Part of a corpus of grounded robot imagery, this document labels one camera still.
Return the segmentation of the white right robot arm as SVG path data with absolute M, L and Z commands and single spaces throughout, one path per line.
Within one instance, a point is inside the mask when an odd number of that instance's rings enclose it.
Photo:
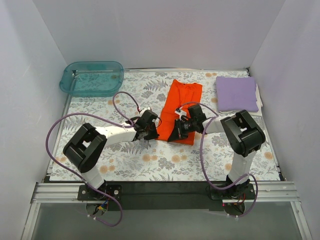
M 247 110 L 241 110 L 234 115 L 206 117 L 202 103 L 192 102 L 187 112 L 178 107 L 175 113 L 179 115 L 174 120 L 173 130 L 168 142 L 181 142 L 192 133 L 202 134 L 200 140 L 200 163 L 205 179 L 212 189 L 222 191 L 232 199 L 237 199 L 250 184 L 250 169 L 256 152 L 266 141 L 263 130 L 255 122 Z M 213 133 L 224 133 L 233 150 L 231 170 L 226 176 L 226 186 L 216 186 L 206 173 L 203 158 L 204 136 Z

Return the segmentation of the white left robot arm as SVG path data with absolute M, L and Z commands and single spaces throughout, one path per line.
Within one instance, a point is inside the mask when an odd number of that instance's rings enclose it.
M 95 200 L 106 196 L 106 187 L 96 164 L 106 146 L 122 142 L 153 140 L 158 138 L 155 121 L 158 115 L 150 108 L 142 110 L 137 117 L 120 126 L 94 127 L 83 124 L 63 149 L 63 154 L 77 168 L 81 177 L 90 186 L 89 194 Z

